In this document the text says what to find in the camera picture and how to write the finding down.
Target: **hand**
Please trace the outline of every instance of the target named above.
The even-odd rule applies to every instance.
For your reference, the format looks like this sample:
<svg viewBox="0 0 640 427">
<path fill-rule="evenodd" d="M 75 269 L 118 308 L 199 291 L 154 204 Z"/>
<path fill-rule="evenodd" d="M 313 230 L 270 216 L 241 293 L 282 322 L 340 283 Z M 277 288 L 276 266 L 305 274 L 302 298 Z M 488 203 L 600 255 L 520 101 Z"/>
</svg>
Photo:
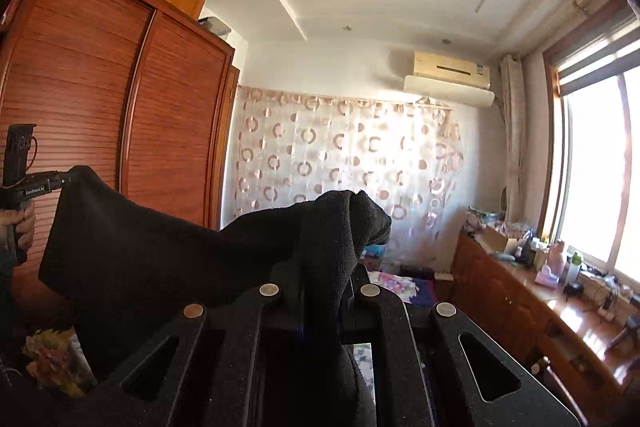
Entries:
<svg viewBox="0 0 640 427">
<path fill-rule="evenodd" d="M 23 210 L 0 210 L 0 227 L 16 225 L 15 231 L 20 235 L 18 246 L 24 251 L 33 244 L 33 231 L 36 223 L 35 204 L 30 200 Z"/>
</svg>

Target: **window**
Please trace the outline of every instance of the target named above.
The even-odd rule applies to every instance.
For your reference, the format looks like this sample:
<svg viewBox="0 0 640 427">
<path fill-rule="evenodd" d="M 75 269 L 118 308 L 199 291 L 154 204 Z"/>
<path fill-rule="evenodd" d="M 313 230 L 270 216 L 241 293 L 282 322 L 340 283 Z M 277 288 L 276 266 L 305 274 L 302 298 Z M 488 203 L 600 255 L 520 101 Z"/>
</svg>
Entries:
<svg viewBox="0 0 640 427">
<path fill-rule="evenodd" d="M 638 288 L 640 22 L 624 7 L 590 25 L 550 60 L 562 154 L 549 232 Z"/>
</svg>

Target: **wooden desk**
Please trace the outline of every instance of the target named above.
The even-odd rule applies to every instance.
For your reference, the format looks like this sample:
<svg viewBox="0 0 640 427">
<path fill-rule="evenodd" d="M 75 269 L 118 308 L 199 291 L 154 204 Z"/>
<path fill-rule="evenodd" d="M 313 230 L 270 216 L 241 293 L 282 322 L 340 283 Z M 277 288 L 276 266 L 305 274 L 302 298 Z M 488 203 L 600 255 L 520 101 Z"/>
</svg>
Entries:
<svg viewBox="0 0 640 427">
<path fill-rule="evenodd" d="M 622 327 L 603 321 L 593 302 L 534 283 L 536 273 L 498 261 L 461 234 L 452 264 L 451 301 L 524 367 L 549 357 L 590 421 L 606 421 L 632 380 L 640 351 L 627 339 L 606 347 Z"/>
</svg>

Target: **wooden wardrobe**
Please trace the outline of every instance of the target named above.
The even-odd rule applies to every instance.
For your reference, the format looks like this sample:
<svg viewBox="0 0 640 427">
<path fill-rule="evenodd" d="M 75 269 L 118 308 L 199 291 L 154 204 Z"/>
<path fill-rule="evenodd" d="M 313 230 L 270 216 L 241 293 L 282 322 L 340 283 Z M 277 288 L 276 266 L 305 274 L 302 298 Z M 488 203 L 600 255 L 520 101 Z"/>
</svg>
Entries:
<svg viewBox="0 0 640 427">
<path fill-rule="evenodd" d="M 0 47 L 0 146 L 35 123 L 31 171 L 89 165 L 136 203 L 217 228 L 233 53 L 164 0 L 23 0 Z M 62 304 L 38 280 L 57 203 L 36 200 L 12 282 L 36 320 Z"/>
</svg>

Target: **beige curtain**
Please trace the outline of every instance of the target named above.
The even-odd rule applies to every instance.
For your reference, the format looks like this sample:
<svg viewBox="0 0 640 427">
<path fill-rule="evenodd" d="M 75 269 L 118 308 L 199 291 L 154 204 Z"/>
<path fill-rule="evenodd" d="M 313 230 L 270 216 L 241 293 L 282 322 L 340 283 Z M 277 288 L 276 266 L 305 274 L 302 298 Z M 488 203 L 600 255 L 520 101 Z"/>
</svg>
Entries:
<svg viewBox="0 0 640 427">
<path fill-rule="evenodd" d="M 452 110 L 242 86 L 235 216 L 364 190 L 392 217 L 383 262 L 428 266 L 462 166 Z"/>
<path fill-rule="evenodd" d="M 526 148 L 526 105 L 522 64 L 506 55 L 500 62 L 504 120 L 507 127 L 507 212 L 517 222 L 522 215 L 522 165 Z"/>
</svg>

